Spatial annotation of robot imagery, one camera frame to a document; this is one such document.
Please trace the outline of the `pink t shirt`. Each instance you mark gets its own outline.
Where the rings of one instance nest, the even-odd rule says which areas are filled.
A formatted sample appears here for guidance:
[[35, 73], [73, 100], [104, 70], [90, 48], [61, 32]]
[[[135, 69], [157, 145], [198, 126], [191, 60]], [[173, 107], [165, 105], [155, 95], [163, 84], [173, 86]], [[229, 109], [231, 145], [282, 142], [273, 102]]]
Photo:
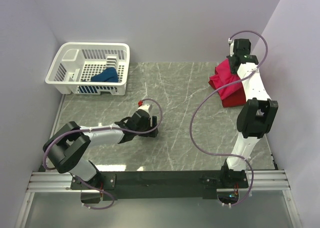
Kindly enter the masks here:
[[[229, 60], [226, 58], [214, 69], [214, 75], [209, 78], [209, 84], [213, 89], [219, 89], [227, 84], [239, 81], [240, 78], [236, 74], [232, 74], [230, 70]], [[235, 94], [238, 91], [243, 90], [241, 82], [229, 85], [218, 91], [220, 99], [223, 101]]]

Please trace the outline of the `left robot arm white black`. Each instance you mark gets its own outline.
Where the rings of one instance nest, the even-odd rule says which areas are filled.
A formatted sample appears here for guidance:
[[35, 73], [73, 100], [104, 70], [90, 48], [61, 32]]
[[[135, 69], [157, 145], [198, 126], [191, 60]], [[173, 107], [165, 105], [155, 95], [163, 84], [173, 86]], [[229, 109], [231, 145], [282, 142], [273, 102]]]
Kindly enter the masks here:
[[104, 184], [102, 173], [91, 161], [83, 158], [87, 148], [123, 144], [136, 136], [155, 138], [158, 135], [157, 122], [155, 115], [142, 109], [111, 124], [107, 130], [100, 130], [98, 126], [89, 130], [70, 121], [45, 143], [43, 151], [60, 174], [80, 177], [88, 189], [100, 188]]

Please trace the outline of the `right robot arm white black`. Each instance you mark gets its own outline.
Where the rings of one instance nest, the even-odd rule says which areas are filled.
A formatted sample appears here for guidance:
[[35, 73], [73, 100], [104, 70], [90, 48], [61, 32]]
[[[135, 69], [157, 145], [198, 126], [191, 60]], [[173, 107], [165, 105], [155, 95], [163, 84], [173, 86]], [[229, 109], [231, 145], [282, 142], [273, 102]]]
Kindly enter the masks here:
[[268, 95], [258, 68], [258, 59], [251, 54], [249, 39], [228, 41], [230, 55], [227, 56], [230, 71], [238, 75], [242, 83], [246, 102], [240, 111], [236, 128], [237, 140], [229, 156], [221, 167], [219, 181], [222, 186], [247, 187], [245, 169], [256, 144], [270, 132], [279, 105]]

